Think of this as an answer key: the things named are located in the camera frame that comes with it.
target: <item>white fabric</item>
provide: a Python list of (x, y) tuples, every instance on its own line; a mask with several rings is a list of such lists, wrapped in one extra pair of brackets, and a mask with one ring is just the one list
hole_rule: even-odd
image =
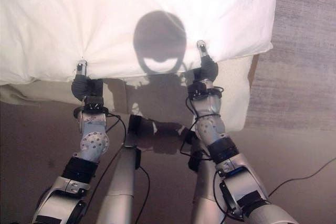
[[(80, 59), (91, 78), (143, 76), (139, 49), (182, 52), (178, 69), (172, 69), (174, 57), (146, 62), (156, 72), (182, 72), (199, 66), (199, 39), (215, 61), (254, 55), (271, 48), (274, 10), (275, 0), (1, 0), (0, 84), (70, 81)], [(177, 31), (150, 41), (149, 20), (136, 44), (138, 22), (154, 11), (176, 16), (181, 23), (167, 15)], [(159, 21), (153, 19), (154, 29)], [(168, 41), (175, 35), (185, 37), (181, 48)]]
[[(219, 75), (214, 85), (224, 88), (220, 114), (227, 132), (240, 131), (244, 127), (250, 94), (247, 75), (251, 61), (252, 56), (249, 56), (218, 63)], [(104, 79), (104, 106), (113, 112), (142, 115), (159, 122), (173, 122), (189, 127), (193, 116), (184, 101), (187, 96), (186, 86), (192, 80), (192, 71), (123, 80)], [(25, 105), (39, 105), (40, 101), (80, 105), (71, 93), (71, 82), (35, 81), (30, 84), (2, 85), (0, 100)]]

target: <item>electrical cable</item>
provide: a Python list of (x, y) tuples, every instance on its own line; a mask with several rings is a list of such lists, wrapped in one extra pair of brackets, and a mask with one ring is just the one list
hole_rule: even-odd
[(193, 111), (193, 110), (189, 107), (189, 105), (188, 105), (188, 101), (190, 101), (189, 97), (187, 97), (187, 98), (185, 99), (185, 106), (189, 109), (189, 111), (190, 111), (191, 113), (194, 114), (194, 111)]
[(140, 212), (139, 212), (139, 214), (138, 214), (138, 217), (137, 217), (137, 219), (135, 220), (135, 223), (134, 223), (134, 224), (137, 224), (137, 223), (138, 223), (138, 221), (139, 221), (139, 219), (140, 219), (140, 216), (141, 216), (141, 214), (142, 214), (142, 211), (143, 211), (143, 209), (144, 209), (144, 207), (145, 207), (145, 205), (146, 205), (146, 202), (147, 202), (147, 199), (148, 199), (149, 192), (150, 192), (150, 190), (151, 190), (151, 180), (150, 180), (150, 178), (149, 178), (149, 174), (146, 172), (146, 170), (145, 170), (142, 166), (140, 166), (139, 168), (140, 168), (140, 169), (146, 174), (146, 176), (147, 176), (148, 187), (147, 187), (147, 194), (146, 194), (145, 200), (144, 200), (144, 202), (143, 202), (143, 204), (142, 204), (141, 210), (140, 210)]
[[(192, 127), (193, 127), (196, 123), (197, 123), (197, 119), (195, 120), (195, 122), (194, 122), (194, 123), (190, 126), (190, 128), (188, 129), (189, 132), (191, 131)], [(195, 159), (197, 159), (197, 160), (203, 160), (203, 161), (211, 161), (211, 160), (212, 160), (212, 158), (198, 158), (198, 157), (195, 157), (194, 155), (190, 155), (190, 154), (188, 154), (188, 153), (182, 152), (182, 149), (183, 149), (183, 147), (184, 147), (184, 144), (185, 144), (185, 139), (183, 140), (183, 143), (182, 143), (182, 145), (181, 145), (181, 147), (180, 147), (180, 153), (181, 153), (182, 155), (186, 155), (186, 156), (188, 156), (188, 157), (193, 157), (193, 158), (195, 158)]]
[(41, 194), (41, 196), (39, 197), (38, 201), (37, 201), (37, 204), (36, 204), (36, 207), (35, 207), (35, 211), (37, 210), (37, 208), (39, 207), (39, 205), (41, 204), (41, 201), (43, 199), (43, 197), (45, 196), (45, 194), (51, 189), (51, 186), (49, 186), (47, 189), (45, 189), (43, 191), (43, 193)]
[(290, 182), (290, 181), (295, 181), (295, 180), (303, 180), (303, 179), (308, 179), (308, 178), (311, 178), (313, 176), (315, 176), (317, 173), (319, 173), (320, 171), (322, 171), (327, 165), (329, 165), (331, 162), (335, 161), (336, 160), (336, 157), (334, 157), (333, 159), (329, 160), (328, 162), (326, 162), (323, 166), (321, 166), (321, 168), (319, 168), (316, 172), (314, 172), (312, 175), (310, 176), (307, 176), (307, 177), (303, 177), (303, 178), (291, 178), (291, 179), (288, 179), (284, 182), (282, 182), (280, 185), (278, 185), (269, 195), (268, 197), (270, 197), (273, 193), (275, 193), (282, 185)]
[(215, 202), (217, 204), (217, 207), (225, 214), (225, 217), (229, 217), (230, 219), (233, 219), (233, 220), (237, 220), (237, 221), (240, 221), (240, 222), (244, 222), (243, 219), (238, 219), (236, 217), (233, 217), (231, 216), (227, 211), (225, 211), (221, 206), (220, 204), (218, 203), (218, 200), (217, 200), (217, 197), (216, 197), (216, 190), (215, 190), (215, 181), (216, 181), (216, 176), (218, 174), (218, 171), (215, 172), (214, 174), (214, 178), (213, 178), (213, 181), (212, 181), (212, 190), (213, 190), (213, 194), (214, 194), (214, 198), (215, 198)]
[(109, 113), (108, 115), (109, 115), (109, 116), (114, 116), (114, 117), (118, 118), (118, 122), (120, 121), (120, 122), (122, 123), (122, 126), (123, 126), (123, 128), (124, 128), (124, 140), (123, 140), (123, 144), (124, 144), (125, 141), (126, 141), (126, 134), (127, 134), (126, 125), (125, 125), (124, 121), (121, 119), (121, 116), (119, 116), (119, 115), (115, 115), (115, 114), (112, 114), (112, 113)]
[(121, 118), (119, 117), (118, 120), (112, 124), (112, 126), (110, 126), (107, 130), (106, 130), (106, 133), (108, 133), (114, 126), (116, 126), (117, 123), (119, 123), (121, 120)]
[(115, 155), (113, 156), (113, 158), (111, 159), (111, 161), (109, 162), (109, 164), (107, 165), (107, 167), (105, 168), (103, 174), (100, 176), (100, 178), (99, 178), (99, 180), (98, 180), (98, 183), (97, 183), (95, 189), (93, 190), (93, 193), (92, 193), (92, 195), (91, 195), (91, 198), (90, 198), (90, 200), (89, 200), (89, 203), (88, 203), (88, 205), (87, 205), (87, 207), (86, 207), (85, 214), (87, 213), (87, 211), (88, 211), (88, 209), (89, 209), (89, 207), (90, 207), (90, 204), (91, 204), (91, 202), (92, 202), (92, 199), (93, 199), (93, 197), (94, 197), (94, 195), (95, 195), (95, 193), (96, 193), (96, 191), (97, 191), (97, 188), (98, 188), (100, 182), (102, 181), (102, 179), (103, 179), (105, 173), (107, 172), (107, 170), (109, 169), (109, 167), (111, 166), (111, 164), (113, 163), (113, 161), (115, 160), (115, 158), (116, 158), (117, 155), (120, 153), (120, 151), (122, 150), (123, 147), (124, 147), (124, 144), (122, 144), (122, 145), (120, 146), (120, 148), (117, 150), (117, 152), (115, 153)]

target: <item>silver robot arm segment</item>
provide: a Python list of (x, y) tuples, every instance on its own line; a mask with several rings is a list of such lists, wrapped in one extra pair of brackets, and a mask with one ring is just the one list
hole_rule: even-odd
[(106, 135), (106, 115), (103, 107), (102, 80), (86, 77), (87, 63), (77, 64), (72, 92), (84, 106), (74, 110), (81, 133), (80, 151), (73, 154), (63, 174), (57, 177), (38, 206), (33, 223), (77, 224), (86, 211), (81, 199), (90, 189), (90, 181), (98, 167), (99, 158), (109, 146)]
[(203, 41), (198, 41), (197, 47), (202, 63), (195, 72), (194, 83), (188, 87), (188, 96), (197, 119), (196, 135), (207, 147), (222, 179), (226, 214), (249, 224), (297, 224), (288, 213), (270, 203), (261, 180), (226, 134), (219, 115), (222, 90), (213, 86), (218, 66)]

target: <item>silver metal pole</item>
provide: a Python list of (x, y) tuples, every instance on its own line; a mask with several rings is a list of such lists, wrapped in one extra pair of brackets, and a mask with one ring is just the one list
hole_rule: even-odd
[(134, 198), (134, 147), (121, 150), (107, 195), (104, 198), (97, 224), (130, 224)]
[[(201, 146), (199, 140), (195, 140), (192, 146), (193, 150), (199, 150)], [(192, 224), (220, 223), (224, 214), (218, 208), (213, 194), (213, 178), (215, 174), (215, 165), (212, 161), (201, 161), (197, 172), (197, 183), (194, 194), (194, 205), (192, 211)], [(221, 206), (224, 206), (224, 200), (218, 182), (215, 183), (218, 191), (216, 198)]]

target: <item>black cable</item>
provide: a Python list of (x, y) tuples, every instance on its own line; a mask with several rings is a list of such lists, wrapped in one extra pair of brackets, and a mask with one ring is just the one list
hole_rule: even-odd
[(138, 223), (138, 221), (139, 221), (139, 219), (140, 219), (140, 216), (141, 216), (141, 214), (142, 214), (143, 208), (144, 208), (145, 205), (146, 205), (146, 202), (147, 202), (147, 199), (148, 199), (149, 192), (150, 192), (150, 190), (151, 190), (151, 180), (150, 180), (150, 178), (149, 178), (148, 173), (145, 171), (145, 169), (144, 169), (142, 166), (140, 166), (140, 169), (142, 169), (143, 172), (144, 172), (144, 173), (146, 174), (146, 176), (147, 176), (148, 187), (147, 187), (147, 194), (146, 194), (145, 200), (144, 200), (144, 202), (143, 202), (143, 204), (142, 204), (141, 210), (140, 210), (140, 212), (139, 212), (139, 214), (138, 214), (138, 217), (137, 217), (137, 219), (135, 220), (135, 223), (134, 223), (134, 224), (137, 224), (137, 223)]
[(229, 217), (230, 219), (233, 219), (233, 220), (237, 220), (237, 221), (240, 221), (240, 222), (244, 222), (243, 219), (238, 219), (234, 216), (231, 216), (227, 211), (225, 211), (221, 206), (220, 204), (218, 203), (218, 200), (217, 200), (217, 197), (216, 197), (216, 190), (215, 190), (215, 181), (216, 181), (216, 176), (217, 176), (217, 173), (218, 171), (215, 172), (214, 174), (214, 178), (213, 178), (213, 181), (212, 181), (212, 190), (213, 190), (213, 194), (214, 194), (214, 198), (215, 198), (215, 201), (216, 201), (216, 204), (218, 206), (218, 208), (223, 212), (223, 214), (225, 214), (225, 217)]
[(333, 159), (329, 160), (328, 162), (326, 162), (320, 169), (318, 169), (315, 173), (313, 173), (312, 175), (308, 176), (308, 177), (303, 177), (303, 178), (291, 178), (291, 179), (288, 179), (284, 182), (282, 182), (280, 185), (278, 185), (269, 195), (268, 197), (270, 197), (273, 193), (276, 192), (276, 190), (278, 190), (282, 185), (290, 182), (290, 181), (295, 181), (295, 180), (303, 180), (303, 179), (308, 179), (308, 178), (311, 178), (313, 176), (315, 176), (317, 173), (319, 173), (320, 171), (322, 171), (327, 165), (329, 165), (331, 162), (335, 161), (336, 160), (336, 157), (334, 157)]
[[(195, 122), (194, 122), (194, 123), (190, 126), (190, 128), (188, 129), (189, 132), (191, 131), (192, 127), (193, 127), (196, 123), (197, 123), (197, 119), (195, 120)], [(183, 143), (182, 143), (182, 145), (181, 145), (181, 147), (180, 147), (180, 153), (181, 153), (182, 155), (186, 155), (186, 156), (188, 156), (188, 157), (193, 157), (193, 158), (195, 158), (195, 159), (197, 159), (197, 160), (203, 160), (203, 161), (211, 161), (211, 160), (212, 160), (212, 158), (198, 158), (198, 157), (195, 157), (194, 155), (190, 155), (190, 154), (188, 154), (188, 153), (182, 152), (182, 149), (183, 149), (183, 147), (184, 147), (184, 144), (185, 144), (185, 139), (183, 140)]]
[(39, 197), (38, 201), (37, 201), (37, 204), (36, 204), (36, 207), (35, 207), (35, 211), (37, 210), (37, 208), (39, 207), (39, 205), (41, 204), (41, 201), (43, 199), (43, 197), (45, 196), (45, 194), (51, 189), (51, 186), (49, 186), (47, 189), (45, 189), (43, 191), (43, 193), (41, 194), (41, 196)]
[(197, 110), (196, 110), (195, 106), (193, 105), (193, 103), (191, 102), (191, 100), (190, 100), (190, 99), (189, 99), (189, 103), (190, 103), (191, 107), (192, 107), (192, 108), (193, 108), (193, 110), (194, 110), (194, 113), (195, 113), (195, 115), (196, 115), (196, 118), (199, 118), (198, 112), (197, 112)]
[(189, 107), (189, 105), (188, 105), (188, 101), (190, 101), (189, 97), (187, 97), (187, 98), (185, 99), (185, 106), (189, 109), (189, 111), (190, 111), (191, 113), (194, 114), (194, 111), (193, 111), (193, 110)]
[(121, 120), (121, 118), (118, 117), (118, 120), (117, 120), (115, 123), (113, 123), (112, 126), (110, 126), (110, 127), (106, 130), (106, 133), (108, 133), (114, 126), (116, 126), (116, 124), (119, 123), (120, 120)]
[(123, 126), (123, 128), (124, 128), (124, 140), (123, 140), (123, 143), (125, 143), (125, 141), (126, 141), (127, 130), (126, 130), (126, 126), (125, 126), (124, 121), (121, 119), (121, 116), (119, 116), (119, 115), (115, 115), (115, 114), (112, 114), (112, 113), (109, 113), (108, 115), (110, 115), (110, 116), (114, 116), (114, 117), (118, 118), (118, 122), (120, 121), (120, 122), (122, 123), (122, 126)]
[(93, 193), (92, 193), (92, 195), (91, 195), (91, 198), (90, 198), (90, 200), (89, 200), (89, 203), (88, 203), (88, 205), (87, 205), (87, 207), (86, 207), (85, 213), (87, 213), (87, 211), (88, 211), (88, 209), (89, 209), (89, 207), (90, 207), (90, 204), (91, 204), (91, 202), (92, 202), (92, 199), (93, 199), (93, 197), (94, 197), (94, 195), (95, 195), (95, 193), (96, 193), (96, 191), (97, 191), (97, 188), (98, 188), (100, 182), (102, 181), (102, 179), (103, 179), (105, 173), (107, 172), (107, 170), (108, 170), (109, 167), (111, 166), (111, 164), (112, 164), (112, 162), (114, 161), (114, 159), (115, 159), (115, 158), (117, 157), (117, 155), (120, 153), (120, 151), (122, 150), (123, 146), (124, 146), (123, 144), (120, 146), (120, 148), (118, 149), (118, 151), (115, 153), (115, 155), (113, 156), (113, 158), (111, 159), (111, 161), (109, 162), (109, 164), (107, 165), (107, 167), (105, 168), (103, 174), (100, 176), (100, 178), (99, 178), (99, 180), (98, 180), (98, 183), (97, 183), (95, 189), (93, 190)]

